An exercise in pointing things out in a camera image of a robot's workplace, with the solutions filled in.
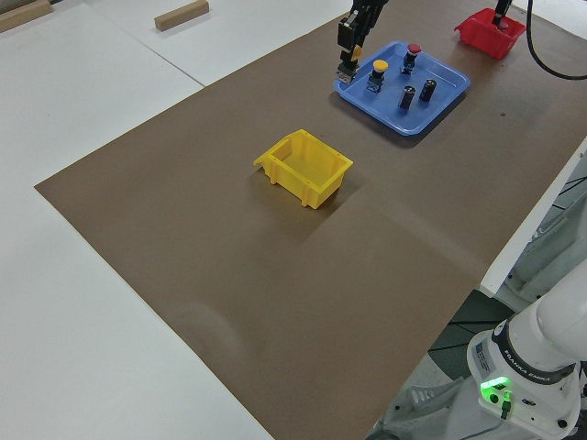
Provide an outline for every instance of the gray cable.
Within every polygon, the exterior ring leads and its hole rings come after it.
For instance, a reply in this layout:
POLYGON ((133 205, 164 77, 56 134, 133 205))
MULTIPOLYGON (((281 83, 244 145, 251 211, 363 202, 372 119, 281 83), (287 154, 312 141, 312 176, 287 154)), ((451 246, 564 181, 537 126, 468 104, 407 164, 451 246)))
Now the gray cable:
POLYGON ((503 421, 503 420, 502 420, 502 421, 500 421, 500 423, 498 423, 498 424, 497 424, 496 426, 494 426, 493 428, 488 428, 488 429, 486 429, 486 430, 484 430, 484 431, 480 431, 480 432, 479 432, 479 433, 477 433, 477 434, 471 434, 471 435, 467 435, 466 437, 462 437, 462 438, 460 438, 459 440, 469 440, 470 438, 474 438, 474 437, 478 437, 478 436, 480 436, 480 435, 483 435, 483 434, 490 433, 491 431, 495 431, 495 430, 496 430, 497 428, 499 428, 499 427, 500 427, 502 424, 504 424, 504 421, 503 421))

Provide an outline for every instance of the blue tray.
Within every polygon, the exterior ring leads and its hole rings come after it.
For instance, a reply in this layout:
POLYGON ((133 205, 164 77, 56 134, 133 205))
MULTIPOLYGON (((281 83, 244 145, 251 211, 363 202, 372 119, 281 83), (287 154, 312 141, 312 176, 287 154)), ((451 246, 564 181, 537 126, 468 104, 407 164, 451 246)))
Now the blue tray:
POLYGON ((362 62, 357 76, 350 84, 335 80, 334 89, 342 98, 389 128, 401 135, 411 136, 424 130, 450 103, 469 88, 471 81, 465 74, 425 52, 418 54, 411 75, 402 74, 400 68, 404 65, 406 52, 407 43, 403 41, 388 44, 362 62), (367 80, 375 60, 386 60, 389 63, 389 69, 385 73, 379 93, 367 90, 367 80), (427 79, 435 80, 437 88, 430 102, 424 103, 418 97, 427 79), (398 107, 406 85, 416 88, 414 99, 407 111, 398 107))

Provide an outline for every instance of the yellow bin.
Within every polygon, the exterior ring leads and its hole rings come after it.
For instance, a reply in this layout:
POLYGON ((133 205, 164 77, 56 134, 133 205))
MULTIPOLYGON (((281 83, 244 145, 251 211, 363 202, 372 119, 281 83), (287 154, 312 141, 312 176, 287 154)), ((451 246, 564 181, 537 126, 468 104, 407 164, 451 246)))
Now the yellow bin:
POLYGON ((269 148, 253 163, 271 180, 316 209, 342 183, 352 160, 305 130, 297 130, 269 148))

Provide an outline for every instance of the plastic container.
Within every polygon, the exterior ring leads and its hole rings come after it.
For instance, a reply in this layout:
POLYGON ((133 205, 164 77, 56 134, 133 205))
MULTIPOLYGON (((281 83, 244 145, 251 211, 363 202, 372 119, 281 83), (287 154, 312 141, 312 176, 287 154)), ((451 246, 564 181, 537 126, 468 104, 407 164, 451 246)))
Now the plastic container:
POLYGON ((526 26, 505 16, 502 22, 507 24, 507 29, 500 30, 492 24, 494 14, 493 9, 483 9, 467 18, 455 27, 455 30, 460 32, 462 42, 500 60, 507 55, 518 37, 524 33, 526 26))
POLYGON ((335 80, 334 90, 346 101, 360 108, 403 136, 421 133, 444 112, 471 85, 461 71, 421 51, 415 59, 411 75, 400 73, 404 65, 407 43, 393 41, 364 60, 351 83, 335 80), (387 61, 389 69, 379 93, 367 90, 371 66, 375 60, 387 61), (426 80, 434 80, 437 87, 429 102, 418 99, 426 80), (404 88, 411 85, 416 95, 409 110, 398 107, 404 88))
POLYGON ((317 209, 341 183, 352 160, 305 130, 284 137, 258 157, 272 184, 279 183, 303 206, 317 209))

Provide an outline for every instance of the black battery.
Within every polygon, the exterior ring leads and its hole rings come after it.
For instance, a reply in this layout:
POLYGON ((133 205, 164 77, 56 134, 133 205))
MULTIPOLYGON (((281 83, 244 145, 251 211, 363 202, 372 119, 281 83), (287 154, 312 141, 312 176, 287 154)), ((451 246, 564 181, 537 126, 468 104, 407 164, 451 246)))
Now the black battery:
POLYGON ((420 101, 424 101, 427 103, 430 101, 434 90, 437 88, 437 82, 434 80, 426 80, 424 83, 424 88, 422 89, 422 93, 420 94, 420 101))
POLYGON ((403 108, 404 110, 407 110, 408 108, 410 108, 410 104, 412 103, 412 100, 414 99, 414 95, 415 95, 415 88, 412 87, 411 85, 406 85, 404 87, 404 93, 402 93, 402 97, 400 98, 400 102, 399 102, 398 106, 400 108, 403 108))

